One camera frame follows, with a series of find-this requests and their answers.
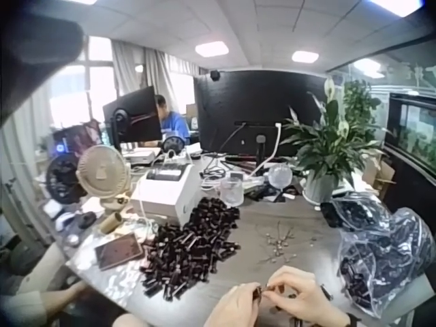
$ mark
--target computer mouse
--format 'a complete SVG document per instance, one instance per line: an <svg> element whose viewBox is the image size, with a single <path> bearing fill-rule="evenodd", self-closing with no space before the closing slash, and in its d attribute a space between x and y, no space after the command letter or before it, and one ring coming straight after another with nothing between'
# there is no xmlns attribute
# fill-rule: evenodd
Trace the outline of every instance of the computer mouse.
<svg viewBox="0 0 436 327"><path fill-rule="evenodd" d="M93 223L95 223L96 220L97 220L97 215L95 215L95 213L90 211L88 213L84 213L83 215L79 216L77 220L77 226L81 230L85 230Z"/></svg>

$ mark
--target clear plastic bag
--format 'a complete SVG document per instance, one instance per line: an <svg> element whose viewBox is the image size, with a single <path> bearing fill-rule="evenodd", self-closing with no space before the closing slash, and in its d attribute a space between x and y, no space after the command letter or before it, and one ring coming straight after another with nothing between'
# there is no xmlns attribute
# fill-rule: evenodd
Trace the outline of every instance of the clear plastic bag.
<svg viewBox="0 0 436 327"><path fill-rule="evenodd" d="M374 194L351 192L331 204L344 230L389 233L391 214Z"/></svg>
<svg viewBox="0 0 436 327"><path fill-rule="evenodd" d="M427 224L411 209L399 209L388 217L385 210L377 215L378 204L364 203L371 207L375 223L341 231L339 270L353 302L381 317L401 290L435 261L436 245Z"/></svg>

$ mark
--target black monitor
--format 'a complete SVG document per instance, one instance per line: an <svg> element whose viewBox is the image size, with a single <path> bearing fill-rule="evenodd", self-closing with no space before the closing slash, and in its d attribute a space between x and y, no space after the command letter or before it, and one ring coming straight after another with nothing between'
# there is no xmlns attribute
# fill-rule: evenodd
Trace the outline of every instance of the black monitor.
<svg viewBox="0 0 436 327"><path fill-rule="evenodd" d="M95 119L82 125L75 125L53 132L47 137L48 153L57 157L64 153L74 153L80 157L92 146L103 144L99 123Z"/></svg>
<svg viewBox="0 0 436 327"><path fill-rule="evenodd" d="M259 135L265 136L264 155L272 155L277 139L275 123L291 118L290 106L301 123L320 121L320 110L308 92L325 101L325 78L276 71L220 72L194 78L198 129L203 150L257 155ZM223 146L242 124L244 127ZM283 130L281 140L290 136ZM276 156L293 156L296 147L279 146Z"/></svg>
<svg viewBox="0 0 436 327"><path fill-rule="evenodd" d="M162 139L154 87L119 97L106 104L103 111L110 142L119 151L121 143Z"/></svg>

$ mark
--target window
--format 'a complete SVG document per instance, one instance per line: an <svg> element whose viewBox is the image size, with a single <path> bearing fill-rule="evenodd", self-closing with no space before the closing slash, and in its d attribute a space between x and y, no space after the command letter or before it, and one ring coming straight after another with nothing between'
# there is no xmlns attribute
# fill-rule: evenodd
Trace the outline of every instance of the window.
<svg viewBox="0 0 436 327"><path fill-rule="evenodd" d="M89 60L112 61L112 44L105 37L89 37Z"/></svg>
<svg viewBox="0 0 436 327"><path fill-rule="evenodd" d="M399 146L436 171L436 111L403 104Z"/></svg>
<svg viewBox="0 0 436 327"><path fill-rule="evenodd" d="M193 90L193 77L190 75L170 73L170 79L174 95L176 96L177 109L181 114L186 114L186 105L196 102Z"/></svg>
<svg viewBox="0 0 436 327"><path fill-rule="evenodd" d="M50 109L54 126L65 128L91 119L85 90L85 67L63 68L50 81Z"/></svg>
<svg viewBox="0 0 436 327"><path fill-rule="evenodd" d="M104 121L103 106L116 100L113 67L91 67L89 71L91 110L93 118Z"/></svg>
<svg viewBox="0 0 436 327"><path fill-rule="evenodd" d="M76 62L52 77L50 89L55 127L86 123L92 118L103 122L103 106L116 99L110 40L87 37Z"/></svg>

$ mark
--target hand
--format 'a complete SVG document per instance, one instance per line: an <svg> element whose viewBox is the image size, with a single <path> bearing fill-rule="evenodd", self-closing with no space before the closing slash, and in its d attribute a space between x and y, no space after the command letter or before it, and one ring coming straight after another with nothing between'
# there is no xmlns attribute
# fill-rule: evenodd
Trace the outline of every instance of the hand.
<svg viewBox="0 0 436 327"><path fill-rule="evenodd" d="M348 315L333 306L316 283L315 275L297 268L281 267L268 281L271 291L263 292L279 308L298 319L322 327L346 327ZM274 292L284 292L285 287L296 291L296 298L287 298Z"/></svg>
<svg viewBox="0 0 436 327"><path fill-rule="evenodd" d="M213 309L204 327L253 327L259 313L259 302L253 292L259 283L234 286Z"/></svg>

